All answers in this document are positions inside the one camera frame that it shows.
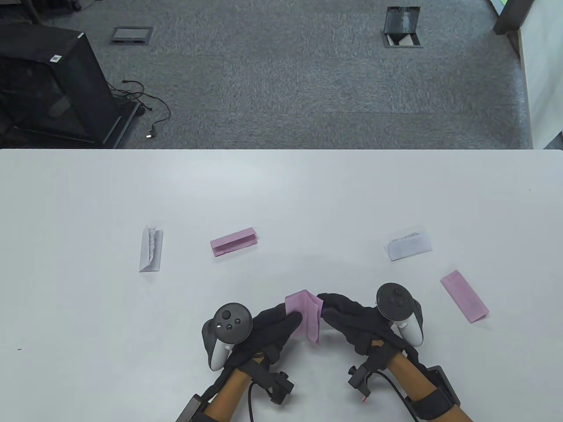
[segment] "black cable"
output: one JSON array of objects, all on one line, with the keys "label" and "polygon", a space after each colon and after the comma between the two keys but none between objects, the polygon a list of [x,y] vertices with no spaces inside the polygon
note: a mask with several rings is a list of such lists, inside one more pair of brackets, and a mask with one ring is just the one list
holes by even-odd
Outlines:
[{"label": "black cable", "polygon": [[[419,422],[416,415],[413,413],[413,411],[410,409],[409,405],[407,404],[405,398],[403,397],[403,395],[401,394],[401,392],[399,391],[399,389],[395,386],[395,384],[393,384],[393,381],[391,381],[389,379],[389,377],[387,375],[385,375],[383,372],[381,371],[375,371],[374,374],[380,375],[383,378],[385,378],[387,380],[387,382],[389,384],[391,384],[391,386],[393,387],[393,390],[395,390],[395,393],[397,393],[397,395],[401,398],[401,401],[403,402],[403,404],[405,405],[406,409],[409,411],[410,415],[412,416],[414,422]],[[366,378],[366,381],[369,379],[369,377],[372,376],[372,374],[369,374],[368,377]]]},{"label": "black cable", "polygon": [[97,0],[92,0],[92,2],[88,6],[81,8],[79,12],[82,13],[84,10],[91,8],[93,4],[96,3],[96,1]]},{"label": "black cable", "polygon": [[170,110],[170,107],[161,98],[154,96],[154,95],[151,95],[151,94],[147,94],[145,92],[145,86],[141,82],[139,82],[138,80],[124,79],[121,82],[122,83],[137,83],[141,86],[141,91],[136,92],[136,91],[130,91],[128,89],[116,88],[115,86],[113,86],[112,84],[110,84],[108,82],[109,87],[113,91],[112,95],[115,98],[125,98],[127,100],[137,101],[146,110],[152,111],[153,109],[141,100],[141,97],[144,95],[144,96],[147,96],[149,98],[153,98],[155,100],[160,101],[166,107],[166,110],[168,111],[168,115],[164,119],[159,119],[159,120],[156,120],[156,121],[151,123],[151,128],[149,130],[149,134],[147,135],[147,138],[154,138],[157,135],[157,130],[155,129],[155,125],[158,124],[158,123],[161,123],[161,122],[166,122],[166,121],[170,120],[170,118],[172,117],[172,111]]},{"label": "black cable", "polygon": [[254,422],[254,415],[252,415],[252,387],[254,387],[255,384],[256,383],[252,381],[250,387],[248,387],[248,416],[250,416],[250,422]]}]

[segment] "glove finger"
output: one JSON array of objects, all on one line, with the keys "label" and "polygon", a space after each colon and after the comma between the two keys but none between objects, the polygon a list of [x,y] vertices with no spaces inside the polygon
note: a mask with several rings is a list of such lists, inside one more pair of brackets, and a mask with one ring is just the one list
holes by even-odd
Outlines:
[{"label": "glove finger", "polygon": [[335,311],[334,309],[327,309],[323,312],[324,321],[337,331],[340,331],[346,341],[350,344],[355,344],[356,339],[363,333],[363,331],[347,326],[343,321],[345,316]]},{"label": "glove finger", "polygon": [[329,318],[334,318],[335,312],[337,313],[338,323],[347,329],[367,331],[369,333],[379,333],[380,331],[391,329],[389,321],[385,320],[380,312],[374,308],[364,308],[360,315],[346,315],[334,309],[327,309],[324,312],[323,319],[327,320],[325,315],[328,315]]},{"label": "glove finger", "polygon": [[280,349],[291,334],[299,327],[303,316],[299,312],[292,312],[282,321],[259,330],[255,328],[248,338],[233,348],[233,353],[227,360],[225,366],[238,366],[249,360],[256,352],[262,348],[275,344]]},{"label": "glove finger", "polygon": [[323,301],[323,310],[333,308],[348,315],[360,315],[364,312],[364,306],[338,293],[321,293],[317,297]]},{"label": "glove finger", "polygon": [[285,303],[280,303],[274,308],[260,312],[252,319],[252,330],[260,330],[269,327],[285,319]]},{"label": "glove finger", "polygon": [[257,331],[254,333],[254,336],[257,338],[258,348],[269,344],[276,344],[280,348],[283,347],[302,321],[303,316],[301,312],[292,312],[282,321]]}]

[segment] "vr controller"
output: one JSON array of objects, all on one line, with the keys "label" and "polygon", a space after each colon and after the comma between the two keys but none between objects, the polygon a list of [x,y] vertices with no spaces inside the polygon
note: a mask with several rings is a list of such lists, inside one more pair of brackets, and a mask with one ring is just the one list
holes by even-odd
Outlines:
[{"label": "vr controller", "polygon": [[[401,337],[413,347],[418,347],[424,341],[422,331],[422,307],[411,296],[410,292],[397,283],[385,283],[376,294],[376,309],[389,320],[390,325],[396,325]],[[369,397],[371,391],[367,380],[377,370],[385,367],[396,350],[389,344],[384,344],[376,353],[370,355],[359,368],[351,367],[348,383],[357,389],[364,397]]]},{"label": "vr controller", "polygon": [[385,283],[376,295],[377,309],[399,329],[401,337],[413,347],[424,341],[422,307],[409,291],[397,283]]},{"label": "vr controller", "polygon": [[234,345],[246,340],[252,331],[252,315],[240,303],[228,303],[220,307],[213,319],[203,324],[203,345],[208,364],[218,371],[229,358]]}]

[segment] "carpet floor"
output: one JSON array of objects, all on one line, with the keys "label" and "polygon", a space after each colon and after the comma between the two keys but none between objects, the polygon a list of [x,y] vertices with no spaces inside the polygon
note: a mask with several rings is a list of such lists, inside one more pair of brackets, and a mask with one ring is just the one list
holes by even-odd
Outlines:
[{"label": "carpet floor", "polygon": [[[110,83],[137,79],[172,109],[146,138],[166,115],[148,99],[125,148],[529,148],[489,1],[413,4],[423,48],[384,47],[397,0],[103,0],[51,23],[86,33]],[[110,45],[125,25],[154,26],[150,45]]]}]

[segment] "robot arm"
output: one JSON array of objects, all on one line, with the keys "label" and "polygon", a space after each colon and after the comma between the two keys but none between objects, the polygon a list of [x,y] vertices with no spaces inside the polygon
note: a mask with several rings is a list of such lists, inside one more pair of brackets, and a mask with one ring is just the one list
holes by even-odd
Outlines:
[{"label": "robot arm", "polygon": [[[383,342],[374,342],[373,345],[383,345]],[[389,369],[403,390],[405,390],[405,393],[407,393],[410,399],[410,405],[416,406],[418,403],[418,414],[424,414],[424,412],[427,411],[424,408],[425,404],[423,401],[429,398],[431,401],[427,402],[426,407],[429,408],[428,411],[430,414],[436,412],[436,405],[432,403],[432,395],[440,394],[440,392],[410,360],[403,356],[402,353],[397,353],[387,365],[387,369]],[[459,408],[458,404],[455,404],[443,415],[431,420],[435,422],[472,422],[469,416]]]},{"label": "robot arm", "polygon": [[248,374],[235,369],[211,403],[197,395],[192,397],[176,422],[230,422],[251,380]]}]

